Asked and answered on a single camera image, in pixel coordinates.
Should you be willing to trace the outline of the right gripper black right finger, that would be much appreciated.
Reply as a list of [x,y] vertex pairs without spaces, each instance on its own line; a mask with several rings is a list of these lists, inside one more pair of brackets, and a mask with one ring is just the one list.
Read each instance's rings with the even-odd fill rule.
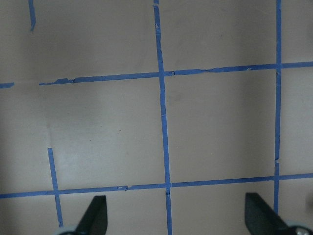
[[245,195],[245,225],[251,235],[290,235],[289,226],[257,193]]

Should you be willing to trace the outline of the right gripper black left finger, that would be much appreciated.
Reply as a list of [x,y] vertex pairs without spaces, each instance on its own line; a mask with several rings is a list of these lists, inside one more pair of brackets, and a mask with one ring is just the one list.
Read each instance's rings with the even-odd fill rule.
[[76,227],[75,235],[105,235],[108,229],[106,196],[95,196]]

